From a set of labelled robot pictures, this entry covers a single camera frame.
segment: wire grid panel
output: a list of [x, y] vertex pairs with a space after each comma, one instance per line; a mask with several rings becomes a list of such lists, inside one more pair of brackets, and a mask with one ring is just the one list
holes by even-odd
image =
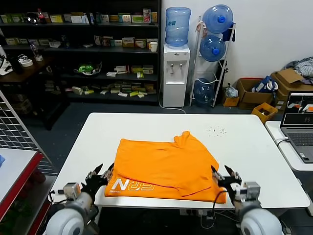
[[29, 130], [22, 123], [12, 106], [0, 91], [0, 148], [34, 150], [43, 158], [37, 166], [45, 175], [57, 176], [51, 161], [40, 148]]

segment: laptop keyboard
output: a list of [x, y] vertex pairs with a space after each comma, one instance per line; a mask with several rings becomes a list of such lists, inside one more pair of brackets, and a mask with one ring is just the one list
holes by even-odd
[[296, 146], [313, 146], [313, 133], [288, 133]]

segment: water bottle rack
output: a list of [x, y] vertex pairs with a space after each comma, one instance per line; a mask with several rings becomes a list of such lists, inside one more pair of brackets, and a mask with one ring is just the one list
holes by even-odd
[[[217, 99], [217, 96], [218, 96], [218, 92], [219, 92], [219, 89], [220, 89], [220, 86], [221, 86], [223, 75], [224, 75], [225, 72], [228, 72], [228, 69], [226, 68], [227, 61], [228, 61], [228, 52], [229, 52], [230, 47], [232, 45], [232, 38], [233, 38], [234, 33], [235, 33], [235, 28], [236, 28], [236, 24], [233, 23], [233, 27], [229, 28], [229, 29], [231, 29], [231, 34], [230, 34], [230, 39], [229, 39], [228, 46], [226, 47], [225, 56], [223, 56], [223, 58], [221, 60], [217, 61], [217, 65], [221, 66], [221, 68], [222, 68], [219, 79], [216, 76], [216, 72], [212, 72], [215, 80], [213, 80], [213, 81], [211, 81], [209, 83], [204, 83], [204, 82], [201, 82], [199, 80], [201, 83], [204, 83], [204, 84], [213, 84], [215, 82], [218, 82], [217, 88], [216, 88], [216, 92], [215, 92], [215, 96], [214, 96], [214, 100], [213, 100], [213, 103], [212, 103], [212, 108], [214, 108], [214, 106], [215, 106], [216, 99]], [[202, 72], [202, 71], [199, 71], [199, 59], [201, 57], [201, 55], [200, 55], [200, 43], [201, 43], [201, 39], [203, 38], [203, 32], [204, 32], [205, 29], [206, 29], [205, 23], [201, 20], [201, 17], [199, 17], [199, 22], [197, 24], [196, 44], [195, 44], [195, 54], [196, 54], [196, 57], [195, 57], [195, 60], [194, 60], [195, 68], [194, 68], [193, 76], [192, 76], [192, 89], [190, 91], [189, 107], [192, 104], [192, 100], [195, 99], [194, 98], [194, 86], [195, 86], [195, 81], [198, 80], [197, 79], [197, 74], [199, 72]]]

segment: tape roll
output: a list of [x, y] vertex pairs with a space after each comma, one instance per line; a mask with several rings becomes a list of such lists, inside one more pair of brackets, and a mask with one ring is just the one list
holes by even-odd
[[34, 63], [32, 60], [23, 60], [21, 62], [21, 65], [25, 68], [25, 67], [29, 67], [29, 66], [32, 66]]

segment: orange t-shirt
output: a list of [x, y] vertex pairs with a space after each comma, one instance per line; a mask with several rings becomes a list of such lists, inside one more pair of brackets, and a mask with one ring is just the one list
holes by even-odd
[[[214, 201], [223, 189], [213, 180], [211, 165], [219, 168], [188, 131], [174, 137], [173, 143], [122, 139], [105, 196]], [[221, 194], [218, 202], [225, 201]]]

